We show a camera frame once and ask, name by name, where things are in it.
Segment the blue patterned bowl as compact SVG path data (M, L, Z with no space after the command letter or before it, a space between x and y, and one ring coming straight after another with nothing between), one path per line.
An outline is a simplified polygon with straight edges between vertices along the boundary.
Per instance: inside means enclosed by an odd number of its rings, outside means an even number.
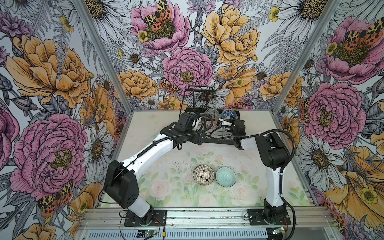
M223 120L237 119L238 115L236 111L232 109L226 109L222 111L220 118Z

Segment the green patterned bowl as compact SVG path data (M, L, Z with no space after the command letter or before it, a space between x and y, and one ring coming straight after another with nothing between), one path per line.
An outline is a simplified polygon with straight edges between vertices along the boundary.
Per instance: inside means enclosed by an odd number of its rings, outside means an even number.
M205 112L205 115L211 116L213 119L218 119L220 117L220 113L217 109L208 108Z

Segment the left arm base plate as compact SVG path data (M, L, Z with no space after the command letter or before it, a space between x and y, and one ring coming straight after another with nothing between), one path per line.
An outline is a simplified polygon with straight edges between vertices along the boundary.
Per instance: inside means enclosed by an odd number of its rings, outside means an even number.
M138 217L132 211L127 212L125 217L125 227L164 227L167 222L167 210L150 209L142 218Z

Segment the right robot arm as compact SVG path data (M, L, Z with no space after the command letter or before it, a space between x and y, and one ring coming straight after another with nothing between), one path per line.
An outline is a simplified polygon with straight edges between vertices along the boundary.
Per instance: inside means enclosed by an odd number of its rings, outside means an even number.
M229 118L219 119L218 129L224 129L229 136L214 138L223 140L232 138L238 150L257 149L261 161L267 170L267 195L262 210L250 209L246 219L250 225L296 225L296 213L283 194L284 171L294 157L296 143L286 131L267 130L260 134L246 135L245 121Z

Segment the mint green striped bowl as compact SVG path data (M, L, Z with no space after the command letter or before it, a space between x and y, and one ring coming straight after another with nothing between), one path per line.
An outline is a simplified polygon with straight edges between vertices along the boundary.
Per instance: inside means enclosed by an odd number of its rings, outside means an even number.
M216 181L217 183L224 187L224 188L230 188L232 187L237 180L236 173L228 167L221 167L216 171Z

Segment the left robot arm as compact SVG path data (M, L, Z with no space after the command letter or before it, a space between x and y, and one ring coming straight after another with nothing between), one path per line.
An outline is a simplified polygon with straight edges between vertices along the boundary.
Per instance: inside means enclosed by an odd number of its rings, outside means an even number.
M182 144L201 146L214 119L206 114L182 113L179 120L164 127L157 137L137 154L122 161L112 161L107 169L103 192L120 207L128 209L146 225L153 217L153 207L140 194L138 180L162 156Z

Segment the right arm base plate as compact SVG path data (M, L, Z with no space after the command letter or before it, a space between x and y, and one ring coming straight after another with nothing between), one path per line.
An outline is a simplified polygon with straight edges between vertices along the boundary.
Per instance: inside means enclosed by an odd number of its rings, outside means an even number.
M277 226L291 225L291 219L287 211L275 211L267 209L249 209L245 214L251 226Z

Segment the brown patterned bowl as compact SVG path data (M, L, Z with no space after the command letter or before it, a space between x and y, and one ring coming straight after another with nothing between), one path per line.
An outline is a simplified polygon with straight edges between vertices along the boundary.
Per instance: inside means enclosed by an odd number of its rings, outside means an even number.
M199 165L193 171L193 178L198 185L210 185L215 179L214 170L208 165Z

